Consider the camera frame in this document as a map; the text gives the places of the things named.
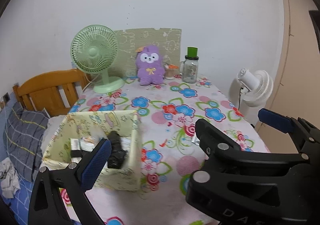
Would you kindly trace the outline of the white standing fan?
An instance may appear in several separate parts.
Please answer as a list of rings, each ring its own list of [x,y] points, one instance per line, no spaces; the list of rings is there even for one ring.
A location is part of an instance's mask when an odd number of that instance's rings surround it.
[[[249,108],[264,105],[273,92],[273,79],[265,70],[251,72],[242,68],[229,89],[229,98],[239,110],[244,104]]]

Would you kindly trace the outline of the wall socket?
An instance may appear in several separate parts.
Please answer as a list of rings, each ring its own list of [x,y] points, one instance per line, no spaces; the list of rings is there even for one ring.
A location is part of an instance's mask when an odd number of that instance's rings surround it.
[[[9,96],[8,93],[6,93],[6,94],[3,96],[3,101],[4,101],[5,104],[7,104],[9,100],[10,100],[10,96]]]

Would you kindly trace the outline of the floral tablecloth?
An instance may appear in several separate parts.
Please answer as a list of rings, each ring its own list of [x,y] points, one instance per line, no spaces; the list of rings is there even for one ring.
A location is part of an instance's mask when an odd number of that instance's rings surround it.
[[[195,123],[206,119],[243,151],[267,146],[243,114],[208,79],[183,83],[178,76],[162,85],[125,86],[104,95],[86,90],[73,112],[135,110],[142,132],[142,175],[136,192],[93,188],[87,196],[106,224],[214,224],[185,201],[190,175],[206,159],[197,145]]]

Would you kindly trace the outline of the grey fabric pouch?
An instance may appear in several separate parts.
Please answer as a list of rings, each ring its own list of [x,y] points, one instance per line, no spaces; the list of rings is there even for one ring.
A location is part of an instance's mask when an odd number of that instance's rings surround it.
[[[71,162],[79,163],[83,157],[79,139],[71,138]]]

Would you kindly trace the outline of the toothpick jar orange lid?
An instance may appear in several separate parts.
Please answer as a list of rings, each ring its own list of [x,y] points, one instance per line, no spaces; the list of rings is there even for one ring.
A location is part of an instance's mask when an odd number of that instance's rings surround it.
[[[165,68],[164,78],[167,80],[173,79],[179,69],[178,66],[174,64],[169,64],[166,62],[164,62],[164,68]]]

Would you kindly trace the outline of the glass jar green lid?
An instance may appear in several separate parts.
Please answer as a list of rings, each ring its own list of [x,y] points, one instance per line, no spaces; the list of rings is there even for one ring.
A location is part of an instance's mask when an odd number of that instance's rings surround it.
[[[199,57],[197,55],[197,47],[187,47],[187,54],[184,61],[180,62],[180,73],[182,81],[185,83],[196,83],[199,68]]]

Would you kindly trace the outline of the purple plush toy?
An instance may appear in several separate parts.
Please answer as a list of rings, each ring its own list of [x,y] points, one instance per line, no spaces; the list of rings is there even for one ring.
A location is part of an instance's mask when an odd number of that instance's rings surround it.
[[[136,54],[137,77],[140,85],[163,84],[165,69],[159,48],[155,45],[140,47],[136,50]]]

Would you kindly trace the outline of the crumpled white cloth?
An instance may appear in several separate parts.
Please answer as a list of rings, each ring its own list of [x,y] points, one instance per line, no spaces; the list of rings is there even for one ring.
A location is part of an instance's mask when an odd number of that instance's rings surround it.
[[[1,177],[1,189],[2,195],[7,199],[14,198],[16,192],[21,189],[18,173],[7,157],[0,164],[0,177]]]

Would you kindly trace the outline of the black plastic bundle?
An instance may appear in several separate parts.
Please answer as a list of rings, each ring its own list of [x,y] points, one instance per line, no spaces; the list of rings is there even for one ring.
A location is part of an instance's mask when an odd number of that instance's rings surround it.
[[[111,154],[107,161],[108,168],[120,169],[124,163],[127,151],[121,145],[121,137],[116,131],[108,134],[108,140],[111,143]]]

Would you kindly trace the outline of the yellow cartoon snack box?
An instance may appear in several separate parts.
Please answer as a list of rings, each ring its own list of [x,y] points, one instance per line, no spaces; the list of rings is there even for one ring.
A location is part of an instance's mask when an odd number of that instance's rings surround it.
[[[86,152],[91,152],[97,146],[100,139],[95,137],[82,137],[79,139],[80,149]]]

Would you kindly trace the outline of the green desk fan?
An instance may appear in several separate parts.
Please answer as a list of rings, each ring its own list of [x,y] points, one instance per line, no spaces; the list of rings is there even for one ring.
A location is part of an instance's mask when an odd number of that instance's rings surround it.
[[[108,75],[108,69],[118,54],[117,36],[110,28],[89,25],[81,29],[71,42],[70,53],[72,61],[82,72],[101,76],[93,86],[94,92],[110,93],[123,87],[122,78]]]

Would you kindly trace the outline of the grey plaid pillow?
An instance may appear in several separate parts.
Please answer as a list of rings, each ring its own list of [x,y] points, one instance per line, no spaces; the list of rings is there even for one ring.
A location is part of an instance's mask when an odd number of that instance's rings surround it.
[[[48,125],[43,111],[28,111],[16,102],[5,123],[3,142],[17,173],[33,182],[42,161],[42,140]]]

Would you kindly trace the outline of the beige door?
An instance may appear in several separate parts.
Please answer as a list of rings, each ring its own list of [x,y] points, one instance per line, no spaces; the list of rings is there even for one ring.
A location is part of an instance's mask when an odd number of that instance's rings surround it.
[[[283,0],[284,36],[266,108],[319,126],[319,49],[309,12],[313,0]]]

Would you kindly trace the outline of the yellow patterned storage box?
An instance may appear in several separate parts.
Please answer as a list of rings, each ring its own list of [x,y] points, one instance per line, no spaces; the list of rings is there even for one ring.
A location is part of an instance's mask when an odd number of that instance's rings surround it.
[[[42,162],[50,170],[74,168],[82,191],[93,186],[137,191],[142,140],[136,111],[69,113]]]

